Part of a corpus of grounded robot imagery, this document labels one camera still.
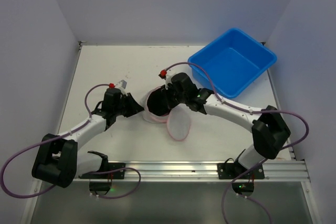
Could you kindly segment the black bra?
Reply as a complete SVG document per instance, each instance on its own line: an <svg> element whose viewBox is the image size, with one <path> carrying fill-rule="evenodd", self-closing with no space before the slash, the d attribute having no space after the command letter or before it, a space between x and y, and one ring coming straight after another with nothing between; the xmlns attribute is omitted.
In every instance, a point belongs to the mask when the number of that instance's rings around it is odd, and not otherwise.
<svg viewBox="0 0 336 224"><path fill-rule="evenodd" d="M150 93L146 105L148 110L156 116L168 115L175 107L168 99L166 88L158 88Z"/></svg>

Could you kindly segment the white mesh laundry bag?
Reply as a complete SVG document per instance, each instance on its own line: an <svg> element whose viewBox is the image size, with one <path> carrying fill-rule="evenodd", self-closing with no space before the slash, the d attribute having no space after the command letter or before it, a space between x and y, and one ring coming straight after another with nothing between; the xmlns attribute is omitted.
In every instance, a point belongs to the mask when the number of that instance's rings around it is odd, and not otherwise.
<svg viewBox="0 0 336 224"><path fill-rule="evenodd" d="M175 141L183 141L187 138L191 128L191 118L188 113L179 105L173 108L168 114L158 116L149 111L149 96L157 91L159 87L149 91L140 101L144 111L142 117L145 121L152 124L165 124L167 132Z"/></svg>

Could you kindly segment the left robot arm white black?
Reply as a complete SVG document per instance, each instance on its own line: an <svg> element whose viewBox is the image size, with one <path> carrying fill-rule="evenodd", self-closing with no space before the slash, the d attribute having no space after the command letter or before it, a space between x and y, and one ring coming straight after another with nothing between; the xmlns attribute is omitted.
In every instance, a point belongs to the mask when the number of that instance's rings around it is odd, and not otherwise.
<svg viewBox="0 0 336 224"><path fill-rule="evenodd" d="M78 152L94 137L108 130L117 117L129 118L143 110L143 106L124 89L107 88L103 100L98 102L86 121L60 135L43 137L31 170L32 176L62 188L82 175L109 178L107 155L95 151L80 155Z"/></svg>

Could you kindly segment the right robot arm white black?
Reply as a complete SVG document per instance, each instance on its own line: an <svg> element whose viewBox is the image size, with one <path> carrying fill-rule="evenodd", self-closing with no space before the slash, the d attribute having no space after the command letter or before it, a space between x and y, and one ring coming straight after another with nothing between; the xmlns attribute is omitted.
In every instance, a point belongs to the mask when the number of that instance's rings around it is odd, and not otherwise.
<svg viewBox="0 0 336 224"><path fill-rule="evenodd" d="M185 104L194 112L226 119L252 134L252 145L238 155L230 169L236 176L264 159L275 159L291 134L282 116L271 105L260 109L226 100L211 89L197 88L184 72L168 73L165 84L169 108Z"/></svg>

